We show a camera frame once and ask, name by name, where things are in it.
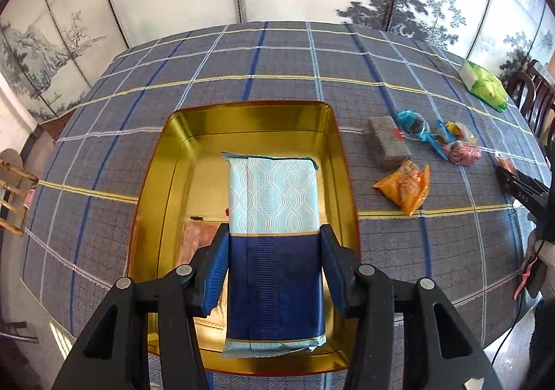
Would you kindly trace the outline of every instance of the rectangular package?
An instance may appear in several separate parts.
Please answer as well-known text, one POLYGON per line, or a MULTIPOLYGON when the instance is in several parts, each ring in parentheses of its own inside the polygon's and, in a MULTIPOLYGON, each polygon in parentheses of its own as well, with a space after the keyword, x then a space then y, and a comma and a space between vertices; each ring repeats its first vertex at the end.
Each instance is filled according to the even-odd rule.
POLYGON ((228 330, 224 357, 326 342, 316 169, 307 157, 227 154, 228 330))

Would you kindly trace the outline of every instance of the yellow stripe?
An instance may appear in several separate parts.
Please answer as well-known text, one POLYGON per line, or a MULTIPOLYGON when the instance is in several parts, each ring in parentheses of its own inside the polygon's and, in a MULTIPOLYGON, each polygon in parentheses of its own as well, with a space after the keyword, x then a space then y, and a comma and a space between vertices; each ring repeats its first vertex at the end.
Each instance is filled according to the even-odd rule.
MULTIPOLYGON (((255 74, 255 75, 222 75, 222 76, 219 76, 219 77, 205 77, 205 78, 202 78, 202 79, 196 79, 195 82, 196 83, 202 83, 202 82, 215 82, 215 81, 221 81, 221 80, 246 80, 246 79, 249 79, 249 78, 253 78, 253 79, 278 79, 278 80, 314 80, 315 79, 315 77, 313 75, 255 74)), ((489 114, 485 111, 478 110, 478 109, 476 109, 472 106, 469 106, 469 105, 466 105, 466 104, 462 103, 459 100, 455 100, 453 98, 443 96, 441 94, 436 94, 436 93, 431 93, 431 92, 427 93, 424 90, 421 90, 421 89, 418 89, 418 88, 410 88, 410 87, 407 87, 407 86, 392 85, 392 84, 387 83, 387 82, 368 82, 368 81, 363 81, 363 80, 346 79, 346 78, 341 78, 341 77, 320 77, 320 80, 321 81, 329 81, 329 82, 352 83, 354 85, 363 85, 363 86, 381 86, 381 85, 383 85, 383 86, 387 86, 388 88, 391 88, 393 90, 399 90, 399 91, 404 91, 404 92, 409 92, 409 93, 418 93, 418 94, 424 94, 424 95, 429 94, 433 97, 448 100, 449 102, 453 102, 454 104, 462 105, 463 107, 466 107, 469 110, 474 111, 475 113, 478 113, 480 115, 486 116, 486 117, 491 118, 491 119, 495 119, 499 122, 503 122, 503 124, 510 125, 511 127, 515 128, 515 129, 518 129, 521 132, 526 133, 528 135, 533 135, 533 133, 531 131, 523 129, 517 124, 509 122, 505 119, 499 118, 498 116, 491 115, 491 114, 489 114)), ((156 85, 139 86, 139 87, 136 87, 136 88, 131 88, 129 90, 123 91, 123 92, 116 93, 114 95, 99 97, 98 99, 94 99, 94 100, 91 100, 91 101, 88 101, 88 102, 83 102, 81 104, 77 104, 76 106, 74 106, 72 108, 72 110, 80 108, 80 107, 84 107, 86 105, 95 104, 97 102, 101 102, 101 101, 107 100, 109 98, 124 96, 126 94, 140 92, 140 91, 143 91, 143 90, 155 90, 155 89, 159 89, 159 88, 171 88, 173 86, 186 85, 186 84, 189 84, 189 83, 191 83, 190 80, 180 80, 180 81, 161 83, 161 84, 156 84, 156 85)))
MULTIPOLYGON (((231 33, 242 33, 242 32, 261 32, 261 31, 264 31, 264 30, 266 30, 267 32, 268 31, 270 31, 270 32, 306 32, 306 29, 278 29, 278 28, 242 29, 242 30, 239 30, 239 31, 226 31, 226 32, 224 32, 224 35, 231 34, 231 33)), ((403 43, 396 43, 395 41, 388 41, 388 40, 381 39, 381 38, 374 38, 373 36, 366 36, 366 35, 363 35, 363 34, 360 34, 360 33, 357 33, 357 32, 354 32, 354 33, 351 33, 351 32, 334 32, 334 31, 315 30, 315 29, 311 29, 311 32, 331 33, 332 35, 358 35, 358 36, 361 36, 363 38, 371 39, 371 40, 374 40, 374 41, 379 41, 381 43, 391 43, 391 44, 395 44, 396 46, 406 47, 407 49, 415 50, 417 52, 420 52, 421 54, 426 54, 426 55, 429 55, 431 57, 436 57, 436 58, 438 58, 442 61, 447 61, 449 63, 452 63, 455 66, 461 66, 459 63, 455 63, 454 61, 450 61, 447 58, 439 56, 438 54, 434 54, 434 53, 431 53, 431 52, 427 52, 425 50, 418 49, 417 47, 411 47, 411 46, 407 46, 406 44, 403 44, 403 43)), ((205 33, 204 35, 190 36, 190 37, 187 38, 187 41, 190 41, 190 40, 196 39, 196 38, 203 38, 203 37, 206 37, 206 36, 215 36, 215 35, 219 35, 220 33, 221 32, 214 32, 214 33, 205 33)), ((184 40, 184 38, 173 39, 171 41, 165 41, 163 43, 158 43, 155 47, 162 46, 162 45, 165 45, 165 44, 176 43, 178 41, 183 41, 183 40, 184 40)), ((132 54, 137 54, 139 52, 142 52, 144 50, 149 50, 149 49, 150 49, 150 47, 144 47, 142 49, 134 50, 133 52, 130 52, 129 54, 119 55, 117 58, 112 60, 112 62, 116 61, 117 59, 127 57, 127 56, 132 55, 132 54)))
POLYGON ((92 197, 98 197, 99 199, 107 199, 110 201, 119 201, 119 202, 133 203, 133 204, 139 201, 139 198, 135 196, 126 196, 124 194, 115 194, 115 193, 109 193, 106 191, 88 190, 86 188, 79 188, 71 185, 62 185, 61 183, 47 182, 46 180, 39 180, 39 185, 43 185, 49 188, 54 188, 57 190, 68 191, 70 193, 83 194, 84 196, 92 196, 92 197))
MULTIPOLYGON (((438 208, 437 210, 421 210, 415 213, 414 217, 424 217, 424 218, 435 218, 438 216, 457 216, 457 215, 468 215, 474 211, 478 213, 502 211, 514 208, 510 204, 500 204, 500 205, 478 205, 476 210, 473 207, 455 207, 455 208, 438 208)), ((359 219, 398 219, 398 218, 408 218, 409 216, 403 213, 401 210, 390 210, 390 211, 359 211, 359 219)))

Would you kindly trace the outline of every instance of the black cable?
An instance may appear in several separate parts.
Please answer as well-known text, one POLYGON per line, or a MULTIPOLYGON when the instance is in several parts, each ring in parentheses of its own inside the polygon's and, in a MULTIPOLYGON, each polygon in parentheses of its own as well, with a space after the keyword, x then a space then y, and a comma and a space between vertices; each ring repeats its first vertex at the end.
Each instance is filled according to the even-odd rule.
MULTIPOLYGON (((534 258, 532 259, 532 262, 531 262, 531 263, 533 263, 534 260, 536 260, 536 259, 538 258, 538 254, 539 254, 539 252, 542 250, 542 248, 543 248, 543 243, 545 243, 545 242, 546 242, 545 239, 542 240, 542 244, 539 245, 539 248, 538 248, 538 250, 536 251, 536 253, 534 254, 534 258)), ((500 350, 501 350, 501 347, 503 346, 505 340, 506 340, 507 338, 509 338, 509 336, 510 336, 511 333, 513 332, 514 327, 517 325, 518 317, 520 317, 520 312, 521 312, 521 310, 522 310, 522 302, 523 302, 523 301, 524 301, 524 288, 522 289, 522 292, 521 292, 521 300, 520 300, 520 302, 518 303, 518 310, 517 310, 517 315, 516 315, 516 317, 514 318, 514 323, 513 323, 513 325, 511 326, 511 329, 509 329, 509 332, 507 333, 507 335, 505 336, 505 338, 503 339, 503 341, 501 342, 501 344, 499 345, 499 347, 498 347, 498 349, 497 349, 495 355, 493 356, 493 359, 492 359, 492 361, 491 361, 492 366, 493 366, 493 364, 495 363, 495 359, 497 358, 497 355, 499 354, 499 352, 500 352, 500 350)))

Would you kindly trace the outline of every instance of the yellow snack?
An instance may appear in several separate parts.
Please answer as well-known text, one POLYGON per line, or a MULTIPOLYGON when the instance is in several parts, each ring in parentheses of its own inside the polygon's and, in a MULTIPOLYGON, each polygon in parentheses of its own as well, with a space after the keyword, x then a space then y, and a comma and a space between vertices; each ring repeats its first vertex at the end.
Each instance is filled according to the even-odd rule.
POLYGON ((407 160, 373 187, 401 207, 404 213, 412 215, 428 197, 429 165, 424 167, 424 171, 420 171, 418 166, 407 160))

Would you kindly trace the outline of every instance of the orange plastic wrapper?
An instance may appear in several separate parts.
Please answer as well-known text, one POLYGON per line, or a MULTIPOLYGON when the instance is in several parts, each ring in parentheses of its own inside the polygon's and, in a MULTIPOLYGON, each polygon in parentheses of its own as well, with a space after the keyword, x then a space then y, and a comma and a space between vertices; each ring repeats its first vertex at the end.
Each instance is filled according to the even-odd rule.
POLYGON ((412 215, 429 194, 429 165, 421 171, 412 161, 405 161, 397 171, 373 185, 407 215, 412 215))
MULTIPOLYGON (((181 240, 177 242, 178 249, 174 265, 177 267, 184 263, 189 263, 197 249, 210 246, 219 227, 219 221, 185 220, 183 222, 181 240)), ((226 275, 217 306, 212 309, 210 315, 206 318, 199 318, 199 320, 202 324, 209 326, 225 327, 227 315, 228 277, 226 275)))
POLYGON ((514 167, 514 164, 509 157, 507 157, 506 155, 500 154, 499 152, 496 152, 493 155, 493 157, 495 158, 495 161, 501 168, 505 168, 507 171, 509 171, 513 176, 515 176, 518 179, 517 169, 514 167))

